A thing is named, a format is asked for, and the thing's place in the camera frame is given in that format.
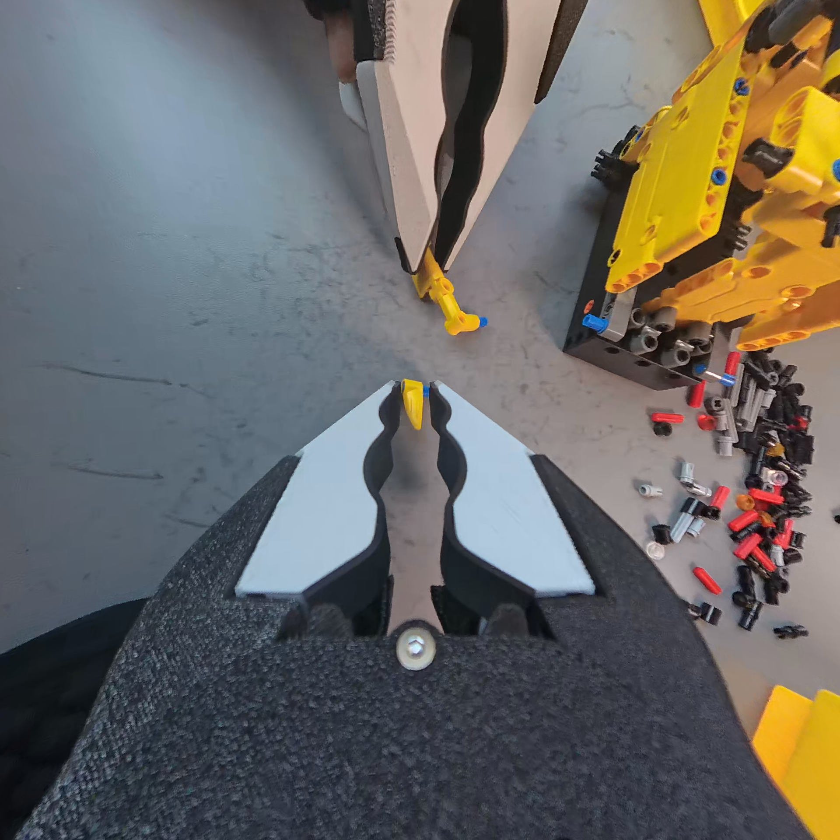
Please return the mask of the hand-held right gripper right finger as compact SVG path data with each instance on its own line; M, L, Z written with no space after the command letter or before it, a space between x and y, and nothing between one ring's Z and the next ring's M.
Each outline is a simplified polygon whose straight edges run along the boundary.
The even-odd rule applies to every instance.
M448 491L432 587L446 634L478 636L513 609L514 633L552 633L539 602L592 596L596 583L523 442L441 381L429 385L437 470Z

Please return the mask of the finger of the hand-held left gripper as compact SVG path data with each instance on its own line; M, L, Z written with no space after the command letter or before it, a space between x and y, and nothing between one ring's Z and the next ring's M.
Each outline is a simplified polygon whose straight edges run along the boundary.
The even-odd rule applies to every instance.
M454 124L454 162L440 200L437 262L451 267L536 107L562 2L459 2L469 82Z
M385 2L384 56L358 63L356 80L397 254L413 274L438 222L444 70L455 2L379 2Z

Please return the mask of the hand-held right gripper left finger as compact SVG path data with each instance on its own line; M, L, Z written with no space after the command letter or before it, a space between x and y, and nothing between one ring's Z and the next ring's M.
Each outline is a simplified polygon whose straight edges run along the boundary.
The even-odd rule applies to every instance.
M382 489L393 470L402 387L388 381L288 459L290 476L234 586L239 600L340 609L358 637L391 618Z

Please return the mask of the yellow thin lego liftarm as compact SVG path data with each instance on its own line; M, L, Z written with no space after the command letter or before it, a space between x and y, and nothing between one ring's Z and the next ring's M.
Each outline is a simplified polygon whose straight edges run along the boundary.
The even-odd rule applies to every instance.
M466 313L459 306L454 286L441 270L430 247L426 248L412 279L418 297L422 300L428 298L440 308L448 334L457 336L479 330L479 316Z

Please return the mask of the yellow black lego model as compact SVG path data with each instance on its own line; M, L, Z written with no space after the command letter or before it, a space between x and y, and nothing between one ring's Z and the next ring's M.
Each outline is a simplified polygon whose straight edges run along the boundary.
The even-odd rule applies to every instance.
M763 2L592 173L607 190L563 351L663 391L715 344L838 328L838 2Z

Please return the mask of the pile of small lego pins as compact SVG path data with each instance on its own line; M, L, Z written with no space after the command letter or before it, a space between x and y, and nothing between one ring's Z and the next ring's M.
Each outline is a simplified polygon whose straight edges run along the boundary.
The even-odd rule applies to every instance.
M727 597L743 632L763 622L780 642L807 639L816 619L803 622L804 608L791 599L807 548L802 526L815 502L806 486L816 447L805 385L797 366L771 349L733 351L721 371L700 364L695 372L699 380L688 389L686 408L652 412L651 430L666 438L691 419L725 465L737 457L743 463L735 476L706 479L697 463L678 458L668 467L675 480L674 512L649 519L644 550L659 562L668 550L718 532L726 540L727 568L715 571L708 559L689 562L700 591L700 598L686 602L691 620L718 625Z

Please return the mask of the person's left hand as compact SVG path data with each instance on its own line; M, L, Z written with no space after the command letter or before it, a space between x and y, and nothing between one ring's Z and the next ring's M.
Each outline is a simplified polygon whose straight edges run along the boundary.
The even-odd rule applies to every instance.
M327 36L329 56L340 83L355 81L354 22L350 11L324 14L323 25Z

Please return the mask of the yellow divided storage bin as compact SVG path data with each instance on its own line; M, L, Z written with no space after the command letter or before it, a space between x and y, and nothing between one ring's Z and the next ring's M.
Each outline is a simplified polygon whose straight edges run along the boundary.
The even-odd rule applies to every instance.
M811 835L839 838L839 696L775 686L752 746Z

